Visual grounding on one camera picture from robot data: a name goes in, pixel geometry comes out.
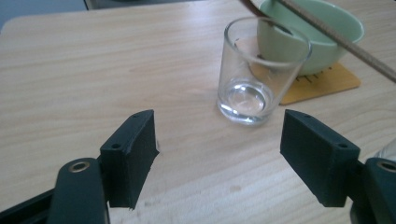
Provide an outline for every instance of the screw hole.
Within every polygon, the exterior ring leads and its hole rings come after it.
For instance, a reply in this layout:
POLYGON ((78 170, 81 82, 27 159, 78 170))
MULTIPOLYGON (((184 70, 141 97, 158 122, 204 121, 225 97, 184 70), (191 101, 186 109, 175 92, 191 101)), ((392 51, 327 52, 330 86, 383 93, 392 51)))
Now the screw hole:
POLYGON ((86 170, 88 167, 90 167, 89 162, 79 161, 79 162, 76 162, 73 165, 69 166, 69 171, 71 173, 78 173, 78 172, 86 170))
POLYGON ((113 148, 113 149, 117 149, 119 147, 121 147, 121 145, 118 144, 118 143, 115 143, 115 144, 111 145, 111 148, 113 148))
POLYGON ((379 161, 377 165, 386 171, 396 173, 396 165, 392 162, 379 161))
POLYGON ((338 144, 338 146, 339 146, 339 147, 346 148, 346 147, 347 147, 347 144, 344 144, 344 143, 339 143, 339 144, 338 144))

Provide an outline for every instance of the orange coaster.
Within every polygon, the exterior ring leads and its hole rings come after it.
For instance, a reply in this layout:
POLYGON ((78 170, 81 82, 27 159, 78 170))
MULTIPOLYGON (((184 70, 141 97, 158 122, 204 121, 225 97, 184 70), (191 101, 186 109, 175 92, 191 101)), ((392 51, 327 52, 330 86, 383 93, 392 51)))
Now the orange coaster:
POLYGON ((361 81, 340 63, 312 76, 297 77, 280 102, 289 105, 359 87, 361 81))

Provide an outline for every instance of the glass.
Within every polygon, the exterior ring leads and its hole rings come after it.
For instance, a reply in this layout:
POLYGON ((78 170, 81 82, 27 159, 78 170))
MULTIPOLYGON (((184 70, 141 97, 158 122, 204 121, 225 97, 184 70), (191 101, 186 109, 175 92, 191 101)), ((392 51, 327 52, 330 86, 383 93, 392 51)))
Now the glass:
POLYGON ((224 32, 219 110, 238 123, 264 123, 310 53, 306 36, 275 21, 256 17, 232 21, 224 32))
POLYGON ((375 157, 396 162, 396 138, 384 148, 375 153, 375 157))

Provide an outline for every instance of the ceramic bowl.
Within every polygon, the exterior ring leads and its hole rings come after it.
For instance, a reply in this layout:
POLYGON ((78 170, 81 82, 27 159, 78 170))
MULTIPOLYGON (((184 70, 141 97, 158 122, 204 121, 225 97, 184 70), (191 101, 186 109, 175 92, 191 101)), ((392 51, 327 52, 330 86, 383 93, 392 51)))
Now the ceramic bowl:
MULTIPOLYGON (((350 41, 358 43, 363 38, 363 25, 348 11, 321 0, 294 0, 293 2, 324 21, 350 41)), ((329 37, 295 15, 278 1, 264 0, 260 5, 260 10, 273 18, 273 20, 299 30, 310 40, 312 53, 301 69, 300 76, 319 73, 323 69, 332 66, 346 54, 345 49, 339 47, 329 37)))

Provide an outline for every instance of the metal ring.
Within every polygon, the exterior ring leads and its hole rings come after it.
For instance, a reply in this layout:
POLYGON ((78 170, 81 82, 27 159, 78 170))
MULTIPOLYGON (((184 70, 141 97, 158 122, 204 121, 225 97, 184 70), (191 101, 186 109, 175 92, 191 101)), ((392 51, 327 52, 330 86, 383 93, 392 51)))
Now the metal ring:
POLYGON ((79 173, 81 171, 84 171, 90 167, 90 163, 87 161, 78 161, 74 163, 73 165, 69 166, 69 171, 71 173, 79 173))
POLYGON ((396 173, 396 163, 394 163, 394 162, 379 161, 376 163, 376 165, 388 172, 396 173))

